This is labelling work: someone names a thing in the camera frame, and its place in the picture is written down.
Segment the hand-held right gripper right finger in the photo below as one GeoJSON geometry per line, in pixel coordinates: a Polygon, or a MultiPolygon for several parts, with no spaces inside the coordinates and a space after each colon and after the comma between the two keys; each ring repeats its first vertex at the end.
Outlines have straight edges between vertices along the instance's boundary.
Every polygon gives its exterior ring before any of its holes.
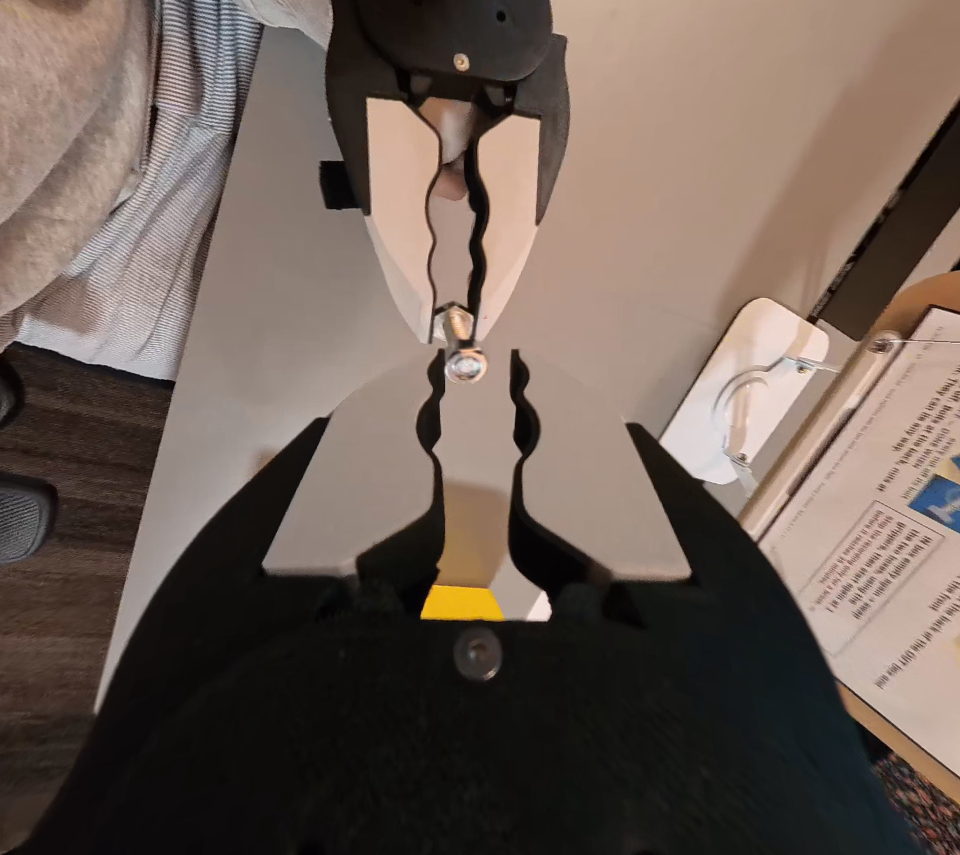
{"type": "Polygon", "coordinates": [[[628,426],[598,390],[510,353],[510,560],[548,597],[570,585],[683,583],[690,562],[628,426]]]}

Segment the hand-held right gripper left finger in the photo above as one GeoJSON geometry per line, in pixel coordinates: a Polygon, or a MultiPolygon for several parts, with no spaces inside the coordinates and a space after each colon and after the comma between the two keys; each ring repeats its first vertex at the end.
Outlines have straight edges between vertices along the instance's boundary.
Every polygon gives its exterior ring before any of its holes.
{"type": "Polygon", "coordinates": [[[445,548],[441,436],[444,356],[421,348],[331,412],[263,567],[387,585],[422,605],[445,548]]]}

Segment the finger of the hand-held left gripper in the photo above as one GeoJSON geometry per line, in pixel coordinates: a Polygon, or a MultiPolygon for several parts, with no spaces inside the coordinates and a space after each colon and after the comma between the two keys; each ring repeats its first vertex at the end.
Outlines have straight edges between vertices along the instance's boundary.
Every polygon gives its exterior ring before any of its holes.
{"type": "Polygon", "coordinates": [[[470,146],[465,160],[474,213],[467,307],[485,340],[518,284],[536,237],[541,123],[508,115],[470,146]]]}
{"type": "Polygon", "coordinates": [[[366,123],[367,231],[396,308],[417,340],[428,345],[436,305],[428,201],[440,168],[440,138],[399,100],[369,97],[366,123]]]}

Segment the steel hex bolt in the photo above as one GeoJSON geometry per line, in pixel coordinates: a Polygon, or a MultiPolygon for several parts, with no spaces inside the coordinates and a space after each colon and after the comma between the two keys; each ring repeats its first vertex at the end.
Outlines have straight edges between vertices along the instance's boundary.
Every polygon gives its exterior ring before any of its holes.
{"type": "Polygon", "coordinates": [[[451,302],[435,313],[434,336],[443,340],[443,355],[448,346],[470,345],[482,349],[474,337],[474,329],[474,316],[460,304],[451,302]]]}

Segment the yellow plastic bin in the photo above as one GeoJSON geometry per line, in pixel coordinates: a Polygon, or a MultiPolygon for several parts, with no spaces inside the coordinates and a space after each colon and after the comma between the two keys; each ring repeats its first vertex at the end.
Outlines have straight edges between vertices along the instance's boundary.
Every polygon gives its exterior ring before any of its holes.
{"type": "Polygon", "coordinates": [[[489,587],[434,584],[424,601],[422,621],[502,622],[504,614],[489,587]]]}

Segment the grey desk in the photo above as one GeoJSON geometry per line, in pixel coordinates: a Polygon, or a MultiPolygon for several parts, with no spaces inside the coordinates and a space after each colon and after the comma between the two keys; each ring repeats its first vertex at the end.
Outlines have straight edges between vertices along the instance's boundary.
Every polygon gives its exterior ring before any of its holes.
{"type": "MultiPolygon", "coordinates": [[[[512,347],[659,432],[736,310],[807,315],[958,99],[958,0],[554,0],[571,130],[530,260],[443,399],[441,568],[498,565],[512,347]]],[[[327,213],[317,45],[263,36],[99,697],[166,573],[314,417],[419,354],[363,217],[327,213]]]]}

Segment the person's left hand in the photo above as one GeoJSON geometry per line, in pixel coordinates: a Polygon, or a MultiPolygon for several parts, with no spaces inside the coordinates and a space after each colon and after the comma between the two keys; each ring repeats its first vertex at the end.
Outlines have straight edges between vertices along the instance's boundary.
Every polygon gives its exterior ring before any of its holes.
{"type": "Polygon", "coordinates": [[[448,201],[462,201],[468,194],[463,155],[441,165],[431,196],[448,201]]]}

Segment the white document stand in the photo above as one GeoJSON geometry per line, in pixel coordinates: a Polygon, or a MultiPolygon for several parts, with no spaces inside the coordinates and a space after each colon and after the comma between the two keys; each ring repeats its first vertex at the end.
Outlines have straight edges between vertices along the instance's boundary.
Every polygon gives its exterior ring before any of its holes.
{"type": "Polygon", "coordinates": [[[747,495],[741,527],[761,539],[900,354],[893,331],[868,335],[838,366],[828,334],[768,298],[739,310],[682,398],[659,441],[694,478],[747,495]],[[833,379],[777,462],[762,474],[757,456],[787,423],[815,375],[833,379]]]}

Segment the printed instruction sheet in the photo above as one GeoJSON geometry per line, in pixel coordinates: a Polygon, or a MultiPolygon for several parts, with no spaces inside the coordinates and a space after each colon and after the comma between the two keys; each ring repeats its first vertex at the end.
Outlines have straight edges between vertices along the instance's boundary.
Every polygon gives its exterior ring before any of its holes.
{"type": "Polygon", "coordinates": [[[958,741],[958,312],[930,308],[760,546],[834,675],[958,741]]]}

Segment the person's grey sweater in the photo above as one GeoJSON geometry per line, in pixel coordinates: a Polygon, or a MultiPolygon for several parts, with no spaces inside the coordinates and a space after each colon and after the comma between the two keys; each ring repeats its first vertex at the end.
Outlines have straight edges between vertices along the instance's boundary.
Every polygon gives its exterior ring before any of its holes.
{"type": "Polygon", "coordinates": [[[2,347],[138,182],[157,6],[2,0],[2,347]]]}

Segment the instruction sheet on wooden board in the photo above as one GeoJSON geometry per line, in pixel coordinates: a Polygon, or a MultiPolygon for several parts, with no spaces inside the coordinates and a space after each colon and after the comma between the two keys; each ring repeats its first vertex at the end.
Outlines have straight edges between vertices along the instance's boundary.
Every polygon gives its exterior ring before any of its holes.
{"type": "MultiPolygon", "coordinates": [[[[880,319],[874,324],[868,336],[876,335],[882,331],[893,331],[903,338],[906,345],[909,340],[915,339],[915,330],[918,327],[922,317],[930,308],[940,307],[952,312],[959,312],[959,282],[958,272],[948,272],[938,276],[928,278],[917,285],[912,285],[906,290],[894,297],[893,302],[884,310],[880,319]]],[[[958,339],[959,339],[959,314],[958,314],[958,339]]],[[[776,517],[774,524],[758,540],[759,549],[769,561],[772,560],[762,549],[762,538],[777,523],[783,511],[776,517]]],[[[956,753],[945,754],[941,750],[940,744],[934,744],[930,741],[915,741],[908,732],[895,726],[887,717],[876,711],[872,705],[864,701],[857,693],[849,689],[835,674],[830,667],[834,679],[837,681],[841,691],[841,696],[846,705],[848,713],[854,717],[865,729],[875,735],[880,741],[887,745],[894,753],[901,756],[918,772],[928,778],[934,785],[944,791],[951,799],[958,801],[958,741],[948,743],[949,749],[955,749],[956,753]]],[[[958,681],[959,681],[959,569],[958,569],[958,681]]]]}

